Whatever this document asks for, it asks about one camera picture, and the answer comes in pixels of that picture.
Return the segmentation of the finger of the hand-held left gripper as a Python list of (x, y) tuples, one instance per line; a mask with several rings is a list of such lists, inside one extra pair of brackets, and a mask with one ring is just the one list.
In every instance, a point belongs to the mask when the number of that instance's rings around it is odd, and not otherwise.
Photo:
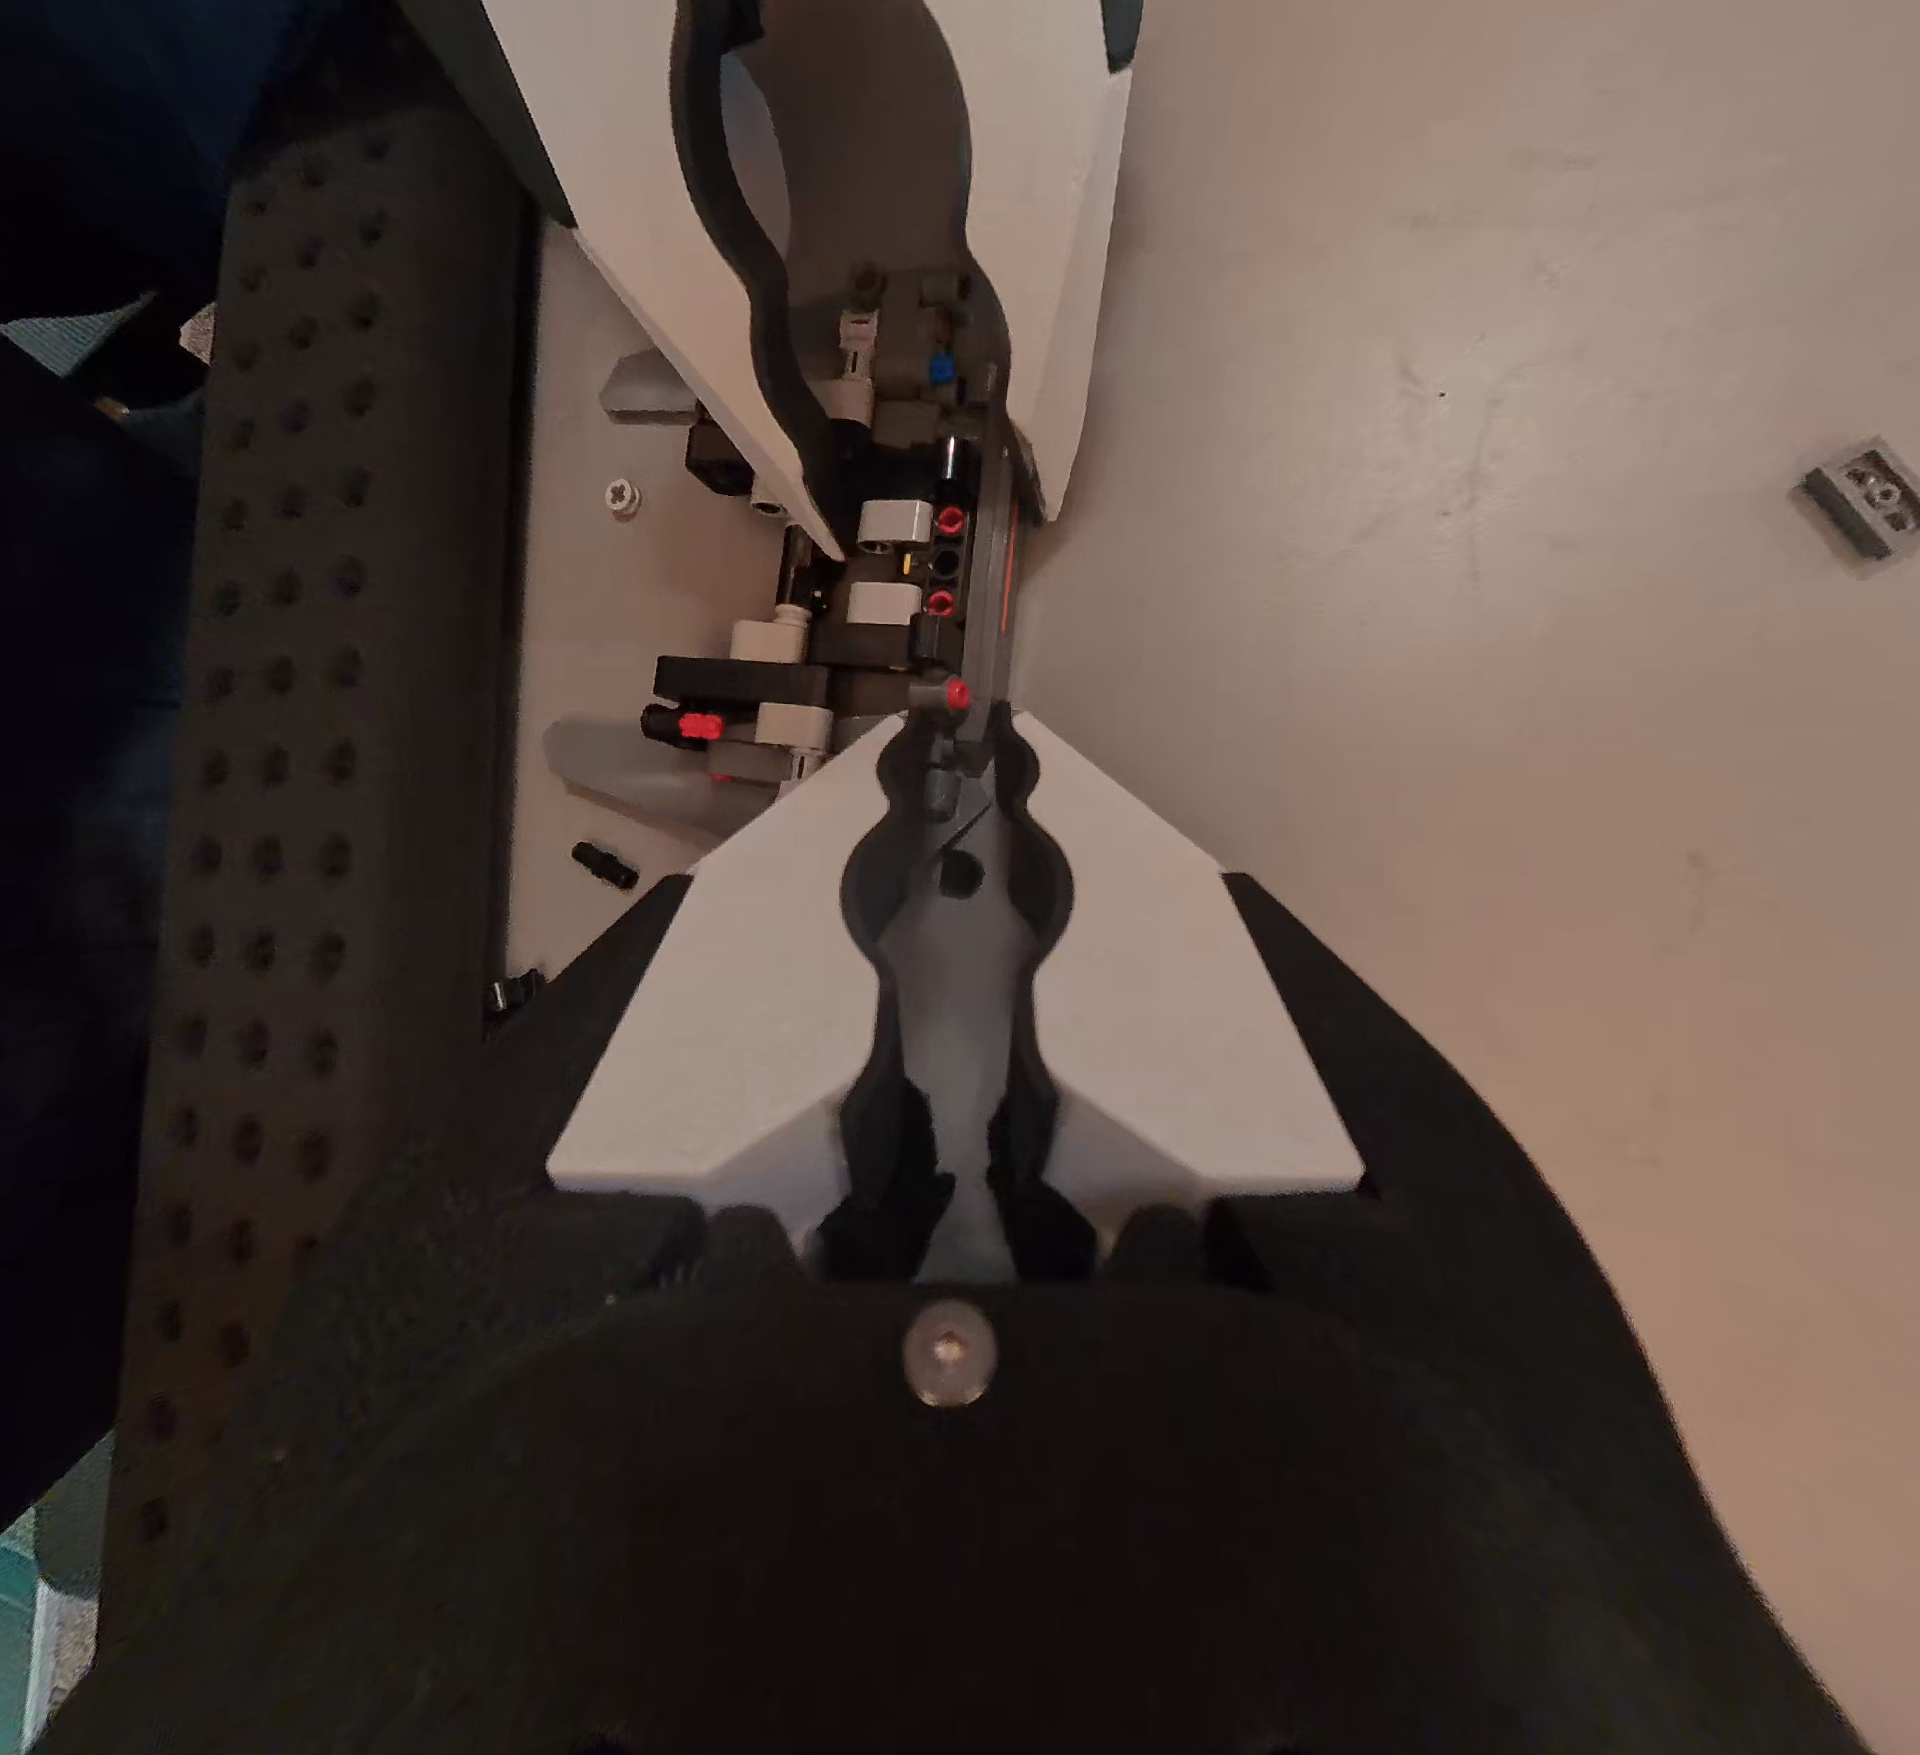
[(1046, 520), (1081, 447), (1138, 0), (921, 0), (969, 116), (964, 244), (1007, 331), (1003, 407)]
[(752, 473), (842, 556), (852, 504), (725, 121), (728, 0), (480, 0), (581, 246)]

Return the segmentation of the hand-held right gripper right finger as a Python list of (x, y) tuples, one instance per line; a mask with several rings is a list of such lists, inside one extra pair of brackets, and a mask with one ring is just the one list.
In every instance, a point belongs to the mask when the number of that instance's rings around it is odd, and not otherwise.
[(1013, 726), (1071, 879), (1033, 983), (1060, 1093), (1046, 1185), (1102, 1249), (1147, 1208), (1355, 1193), (1363, 1160), (1225, 869), (1037, 717)]

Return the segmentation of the small grey lego brick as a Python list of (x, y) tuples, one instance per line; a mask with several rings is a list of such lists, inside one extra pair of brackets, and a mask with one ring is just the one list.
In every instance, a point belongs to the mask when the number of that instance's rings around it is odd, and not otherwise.
[(1861, 566), (1917, 558), (1919, 475), (1888, 440), (1868, 437), (1809, 467), (1796, 495)]

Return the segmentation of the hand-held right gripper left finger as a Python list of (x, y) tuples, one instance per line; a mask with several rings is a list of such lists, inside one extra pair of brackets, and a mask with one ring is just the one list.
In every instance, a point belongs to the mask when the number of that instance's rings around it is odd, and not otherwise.
[(850, 1195), (837, 1114), (873, 1048), (880, 981), (842, 883), (890, 812), (877, 771), (901, 724), (696, 864), (547, 1156), (557, 1189), (763, 1208), (796, 1247)]

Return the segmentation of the grey and black lego model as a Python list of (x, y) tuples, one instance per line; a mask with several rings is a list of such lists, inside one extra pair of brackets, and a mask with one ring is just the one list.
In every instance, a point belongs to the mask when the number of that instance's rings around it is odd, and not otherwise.
[(852, 491), (848, 552), (786, 518), (769, 610), (716, 653), (661, 653), (635, 717), (562, 718), (544, 748), (569, 787), (708, 855), (903, 718), (877, 771), (890, 812), (842, 883), (880, 981), (873, 1048), (837, 1114), (852, 1186), (802, 1249), (836, 1277), (908, 1278), (987, 1179), (987, 1144), (956, 1129), (1008, 1045), (1022, 931), (982, 894), (1010, 858), (996, 690), (1021, 469), (1000, 435), (998, 307), (972, 267), (872, 264), (832, 313), (818, 392)]

